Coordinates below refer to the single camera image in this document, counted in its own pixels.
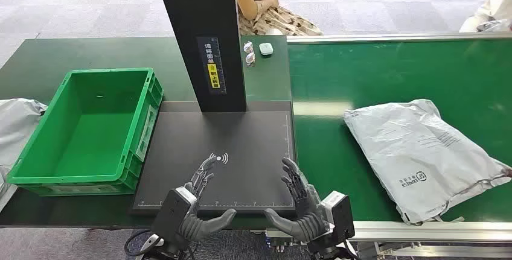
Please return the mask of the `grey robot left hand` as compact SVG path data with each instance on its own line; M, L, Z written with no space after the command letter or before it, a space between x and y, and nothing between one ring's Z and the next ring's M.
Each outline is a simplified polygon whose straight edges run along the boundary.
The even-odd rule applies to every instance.
M202 220L197 216L199 200L203 190L206 188L208 181L214 177L214 173L211 173L210 170L218 162L221 162L220 158L212 154L199 165L191 180L184 185L184 189L196 199L196 202L191 204L191 209L179 228L180 236L187 241L198 241L224 229L232 223L237 213L235 209L227 209L221 216L209 220Z

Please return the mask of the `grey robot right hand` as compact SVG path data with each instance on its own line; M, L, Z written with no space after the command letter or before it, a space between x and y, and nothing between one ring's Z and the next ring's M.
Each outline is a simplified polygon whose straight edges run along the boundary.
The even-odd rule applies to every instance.
M326 233L329 224L324 220L319 208L321 201L315 187L307 181L293 160L285 157L281 161L283 171L287 174L281 177L281 181L285 183L292 196L297 219L283 218L271 208L265 209L264 214L273 227L298 241L308 243Z

